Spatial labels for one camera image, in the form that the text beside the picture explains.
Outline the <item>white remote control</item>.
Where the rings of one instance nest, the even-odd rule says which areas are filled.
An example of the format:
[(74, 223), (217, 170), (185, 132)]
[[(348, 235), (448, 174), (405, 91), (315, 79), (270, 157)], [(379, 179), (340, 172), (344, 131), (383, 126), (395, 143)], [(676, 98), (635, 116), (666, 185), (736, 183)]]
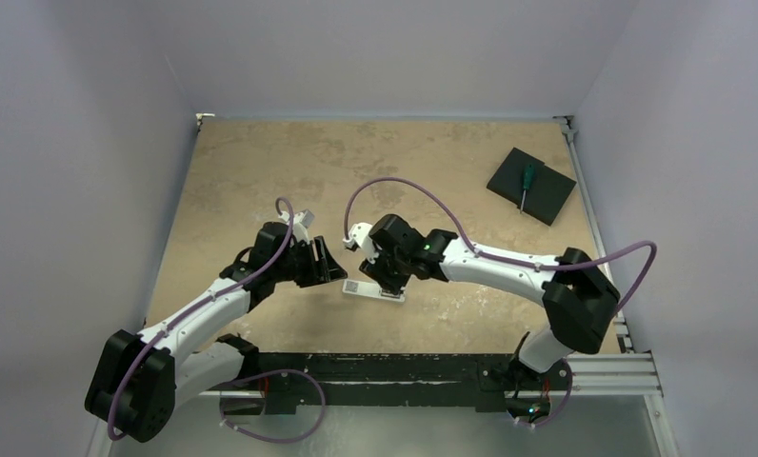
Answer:
[(392, 294), (382, 289), (377, 283), (368, 281), (347, 279), (342, 287), (342, 292), (347, 295), (385, 300), (395, 303), (404, 303), (406, 301), (406, 295), (404, 292), (400, 294)]

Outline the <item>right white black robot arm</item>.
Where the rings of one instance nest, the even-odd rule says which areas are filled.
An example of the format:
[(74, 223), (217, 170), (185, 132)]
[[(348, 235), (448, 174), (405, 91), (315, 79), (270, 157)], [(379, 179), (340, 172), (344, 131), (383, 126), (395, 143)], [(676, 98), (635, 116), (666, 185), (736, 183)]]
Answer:
[(620, 300), (598, 267), (582, 266), (589, 258), (577, 248), (561, 255), (523, 254), (467, 242), (445, 229), (422, 234), (396, 214), (352, 225), (344, 246), (362, 253), (361, 272), (391, 295), (403, 294), (417, 278), (493, 288), (541, 307), (546, 326), (525, 337), (509, 363), (521, 387), (535, 386), (572, 353), (598, 353)]

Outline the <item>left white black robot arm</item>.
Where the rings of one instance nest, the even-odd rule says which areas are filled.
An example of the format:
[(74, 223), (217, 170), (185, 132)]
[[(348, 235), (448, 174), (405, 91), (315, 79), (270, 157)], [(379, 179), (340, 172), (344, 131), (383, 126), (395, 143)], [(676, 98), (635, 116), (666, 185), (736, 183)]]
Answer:
[(290, 368), (263, 371), (259, 349), (229, 334), (201, 350), (219, 329), (270, 297), (277, 284), (308, 288), (341, 281), (347, 271), (321, 236), (294, 234), (291, 223), (269, 222), (252, 246), (242, 249), (196, 299), (137, 333), (118, 330), (105, 343), (88, 389), (85, 409), (104, 420), (112, 441), (145, 443), (175, 409), (209, 387), (257, 385), (269, 392), (272, 377)]

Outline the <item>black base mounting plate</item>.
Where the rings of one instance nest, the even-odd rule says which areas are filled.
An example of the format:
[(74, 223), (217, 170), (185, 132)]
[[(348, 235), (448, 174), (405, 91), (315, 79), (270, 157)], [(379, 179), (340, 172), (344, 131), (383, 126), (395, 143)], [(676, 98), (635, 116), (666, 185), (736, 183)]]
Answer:
[(264, 392), (268, 414), (300, 406), (507, 412), (566, 390), (571, 380), (565, 361), (536, 374), (505, 353), (262, 352), (248, 357), (238, 377)]

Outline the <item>black foam block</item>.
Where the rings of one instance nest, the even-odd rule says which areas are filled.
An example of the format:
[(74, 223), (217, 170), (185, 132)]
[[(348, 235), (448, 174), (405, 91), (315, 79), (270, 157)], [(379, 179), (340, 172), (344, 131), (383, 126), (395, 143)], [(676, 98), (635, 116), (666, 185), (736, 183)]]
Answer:
[(547, 226), (553, 225), (575, 187), (575, 180), (518, 148), (509, 152), (486, 185)]

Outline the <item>green handled screwdriver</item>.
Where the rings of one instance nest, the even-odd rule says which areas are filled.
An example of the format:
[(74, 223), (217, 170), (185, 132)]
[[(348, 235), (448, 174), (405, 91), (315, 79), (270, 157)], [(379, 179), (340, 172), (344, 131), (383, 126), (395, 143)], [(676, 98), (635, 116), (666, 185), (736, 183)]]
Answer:
[(521, 202), (519, 206), (520, 213), (524, 212), (527, 195), (528, 195), (529, 190), (532, 187), (535, 173), (536, 173), (536, 166), (534, 164), (525, 165), (523, 169), (523, 173), (522, 173), (522, 194), (521, 194)]

